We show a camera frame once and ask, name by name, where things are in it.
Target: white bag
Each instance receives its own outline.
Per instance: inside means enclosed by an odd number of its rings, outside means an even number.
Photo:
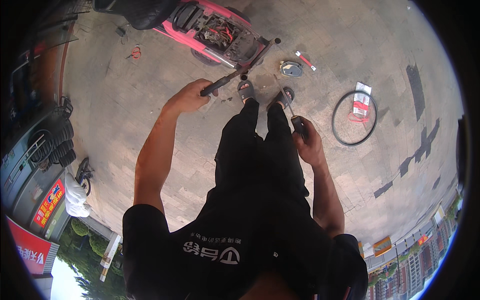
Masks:
[[[65,175],[65,208],[67,213],[76,217],[87,217],[92,207],[85,203],[87,194],[71,173]]]

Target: red scissors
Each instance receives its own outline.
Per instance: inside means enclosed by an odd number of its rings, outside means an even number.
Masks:
[[[130,57],[133,57],[134,60],[137,60],[141,56],[142,56],[142,53],[140,52],[140,47],[138,47],[137,45],[135,46],[135,48],[133,48],[132,53],[129,56],[127,56],[125,59],[129,59]]]

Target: concrete ground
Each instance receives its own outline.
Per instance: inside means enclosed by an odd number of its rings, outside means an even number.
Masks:
[[[301,78],[280,81],[296,92],[296,114],[312,120],[322,136],[346,233],[363,244],[387,235],[395,242],[423,226],[440,202],[450,202],[460,93],[447,54],[413,2],[215,2],[246,13],[267,39],[282,39],[249,75],[261,104],[261,136],[267,133],[265,107],[278,92],[272,74],[279,62],[301,62],[294,54],[298,50],[316,66],[315,72],[305,68]],[[74,27],[79,40],[68,47],[63,78],[64,94],[74,106],[77,157],[90,157],[95,169],[88,200],[92,216],[120,234],[122,215],[133,202],[135,162],[162,106],[188,82],[215,81],[231,72],[203,65],[187,46],[154,30],[130,27],[121,39],[115,29],[126,23],[114,15],[79,15]],[[135,44],[141,58],[126,60]],[[332,134],[331,117],[337,101],[357,82],[372,87],[378,125],[367,142],[345,147]],[[237,83],[179,119],[172,169],[162,190],[170,231],[194,220],[214,187],[222,128],[242,108]],[[351,102],[339,111],[336,128],[353,141],[366,131],[363,124],[347,121],[350,109]],[[312,170],[302,166],[312,192]]]

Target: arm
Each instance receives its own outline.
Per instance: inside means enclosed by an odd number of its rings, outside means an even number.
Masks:
[[[301,121],[308,133],[307,141],[297,132],[292,137],[300,157],[313,169],[313,219],[333,238],[345,231],[342,204],[328,171],[322,139],[309,120],[301,117]]]
[[[210,96],[201,97],[200,92],[210,84],[206,79],[189,83],[163,106],[137,158],[133,205],[149,204],[165,215],[160,191],[170,173],[177,119],[182,112],[196,111],[208,103]]]

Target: black pants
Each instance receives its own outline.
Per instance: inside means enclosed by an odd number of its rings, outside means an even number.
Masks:
[[[258,107],[255,99],[247,99],[241,112],[225,125],[215,156],[216,186],[229,189],[260,180],[307,197],[309,192],[282,106],[275,103],[268,110],[265,140],[255,132]]]

